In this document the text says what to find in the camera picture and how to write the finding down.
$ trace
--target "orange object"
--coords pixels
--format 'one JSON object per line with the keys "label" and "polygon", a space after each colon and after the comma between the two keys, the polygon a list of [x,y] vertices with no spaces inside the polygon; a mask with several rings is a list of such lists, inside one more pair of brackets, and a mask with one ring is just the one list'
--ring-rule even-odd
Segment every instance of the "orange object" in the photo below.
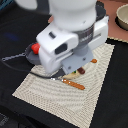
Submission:
{"label": "orange object", "polygon": [[96,59],[92,59],[91,62],[92,62],[92,63],[97,63],[97,60],[96,60]]}
{"label": "orange object", "polygon": [[31,46],[31,49],[33,50],[34,54],[38,54],[39,48],[40,48],[39,43],[33,44]]}
{"label": "orange object", "polygon": [[81,90],[85,89],[85,87],[83,85],[77,84],[75,82],[72,82],[72,81],[69,81],[69,80],[66,80],[66,79],[63,79],[63,83],[71,85],[71,86],[73,86],[75,88],[78,88],[78,89],[81,89]]}

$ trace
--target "white plastic casing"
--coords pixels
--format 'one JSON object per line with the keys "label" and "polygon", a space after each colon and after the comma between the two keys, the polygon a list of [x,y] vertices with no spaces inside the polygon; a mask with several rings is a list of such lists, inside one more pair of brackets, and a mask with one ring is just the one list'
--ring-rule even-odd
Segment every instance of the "white plastic casing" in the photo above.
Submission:
{"label": "white plastic casing", "polygon": [[25,9],[35,10],[37,8],[37,0],[15,0],[16,3]]}
{"label": "white plastic casing", "polygon": [[[56,37],[53,39],[49,36],[52,32]],[[40,44],[39,58],[47,74],[52,74],[61,67],[61,61],[72,54],[72,49],[77,47],[78,35],[58,29],[52,22],[47,28],[38,34],[36,38]],[[68,49],[58,55],[55,54],[62,44],[66,43]]]}
{"label": "white plastic casing", "polygon": [[105,16],[102,20],[95,23],[94,38],[88,44],[91,50],[94,50],[106,42],[108,37],[108,20],[109,17]]}
{"label": "white plastic casing", "polygon": [[82,31],[96,20],[97,0],[49,0],[50,13],[57,27],[67,31]]}

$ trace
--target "black table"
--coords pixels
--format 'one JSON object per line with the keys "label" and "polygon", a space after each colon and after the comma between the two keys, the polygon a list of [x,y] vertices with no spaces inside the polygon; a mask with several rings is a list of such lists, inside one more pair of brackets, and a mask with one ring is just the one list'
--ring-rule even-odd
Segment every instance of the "black table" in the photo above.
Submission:
{"label": "black table", "polygon": [[[0,12],[0,58],[23,53],[36,35],[48,25],[50,16],[24,11],[12,4]],[[128,44],[108,39],[115,45],[90,128],[128,128]],[[31,70],[25,57],[10,60],[10,65]],[[76,128],[74,125],[12,96],[27,73],[0,63],[0,105],[29,116],[51,128]]]}

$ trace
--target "placemat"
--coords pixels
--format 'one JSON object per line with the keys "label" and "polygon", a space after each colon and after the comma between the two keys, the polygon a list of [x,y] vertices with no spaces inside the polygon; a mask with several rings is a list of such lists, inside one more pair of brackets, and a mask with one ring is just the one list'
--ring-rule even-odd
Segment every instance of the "placemat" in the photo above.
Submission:
{"label": "placemat", "polygon": [[[79,128],[89,128],[113,49],[114,45],[106,43],[96,48],[93,54],[97,63],[83,66],[86,73],[72,80],[84,85],[85,90],[28,74],[13,96]],[[41,65],[33,67],[32,71],[46,75]]]}

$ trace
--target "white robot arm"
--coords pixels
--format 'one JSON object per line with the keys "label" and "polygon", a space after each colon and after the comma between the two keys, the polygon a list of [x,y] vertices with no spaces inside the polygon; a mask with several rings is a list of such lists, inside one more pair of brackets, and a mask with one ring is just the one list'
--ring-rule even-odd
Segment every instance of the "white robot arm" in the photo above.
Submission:
{"label": "white robot arm", "polygon": [[51,14],[50,23],[36,40],[46,73],[62,68],[69,74],[93,59],[92,50],[105,43],[108,16],[96,22],[97,0],[15,0],[25,9]]}

